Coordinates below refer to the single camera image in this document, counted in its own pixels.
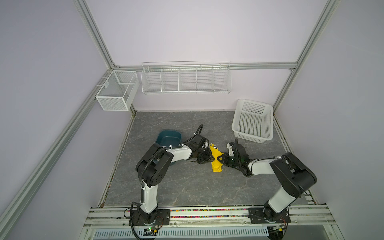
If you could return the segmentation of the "teal plastic tray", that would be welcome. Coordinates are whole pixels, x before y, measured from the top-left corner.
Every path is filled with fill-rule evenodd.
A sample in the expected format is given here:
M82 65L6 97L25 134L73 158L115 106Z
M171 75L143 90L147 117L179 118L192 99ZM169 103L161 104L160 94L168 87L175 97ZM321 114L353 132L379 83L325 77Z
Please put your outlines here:
M182 134L176 130L163 130L159 133L156 144L161 147L157 149L157 152L163 147L172 146L172 149L178 149L182 147Z

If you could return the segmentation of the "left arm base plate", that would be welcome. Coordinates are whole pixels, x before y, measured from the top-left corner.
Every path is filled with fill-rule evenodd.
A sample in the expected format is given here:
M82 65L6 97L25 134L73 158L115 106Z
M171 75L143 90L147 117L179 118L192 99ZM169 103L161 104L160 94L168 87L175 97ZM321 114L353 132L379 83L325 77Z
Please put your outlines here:
M171 219L170 209L155 209L151 213L145 213L142 209L134 209L130 213L130 219L134 226L168 226Z

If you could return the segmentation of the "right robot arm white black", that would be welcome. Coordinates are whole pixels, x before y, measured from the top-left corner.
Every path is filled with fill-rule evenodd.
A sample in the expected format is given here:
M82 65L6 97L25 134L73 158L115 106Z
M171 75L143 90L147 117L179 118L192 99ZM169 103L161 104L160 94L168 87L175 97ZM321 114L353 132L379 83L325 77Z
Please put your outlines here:
M278 157L251 159L237 140L227 144L228 152L220 155L218 161L240 171L245 177L275 175L280 183L277 192L264 204L259 214L269 222L288 214L288 207L304 192L317 183L317 177L293 153Z

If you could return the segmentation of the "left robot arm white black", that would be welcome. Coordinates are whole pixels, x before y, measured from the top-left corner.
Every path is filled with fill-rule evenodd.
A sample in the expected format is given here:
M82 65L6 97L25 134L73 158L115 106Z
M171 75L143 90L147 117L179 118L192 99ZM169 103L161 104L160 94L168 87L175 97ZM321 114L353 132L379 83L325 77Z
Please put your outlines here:
M183 141L176 130L163 130L156 142L149 148L136 165L141 184L139 211L145 217L155 214L158 208L158 185L164 179L170 165L178 161L205 164L213 161L209 140L201 135L201 124L193 135Z

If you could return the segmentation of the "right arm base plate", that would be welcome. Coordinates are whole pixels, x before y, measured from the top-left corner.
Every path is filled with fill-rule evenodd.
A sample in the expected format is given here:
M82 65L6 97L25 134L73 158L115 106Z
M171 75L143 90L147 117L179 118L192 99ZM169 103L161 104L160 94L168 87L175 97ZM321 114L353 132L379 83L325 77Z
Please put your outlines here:
M264 207L249 208L249 218L252 224L289 224L291 218L288 209L284 209L280 213L274 212L272 209Z

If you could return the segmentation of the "yellow paper napkin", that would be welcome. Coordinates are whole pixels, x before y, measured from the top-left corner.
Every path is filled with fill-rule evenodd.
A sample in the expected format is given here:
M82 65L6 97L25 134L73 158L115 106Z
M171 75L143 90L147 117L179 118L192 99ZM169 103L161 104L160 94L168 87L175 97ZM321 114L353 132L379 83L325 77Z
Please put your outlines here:
M212 159L213 159L213 161L211 162L212 170L214 173L220 173L222 171L223 164L218 160L218 157L223 155L223 153L219 151L219 149L214 144L210 144L209 147L210 147L210 150L212 153Z

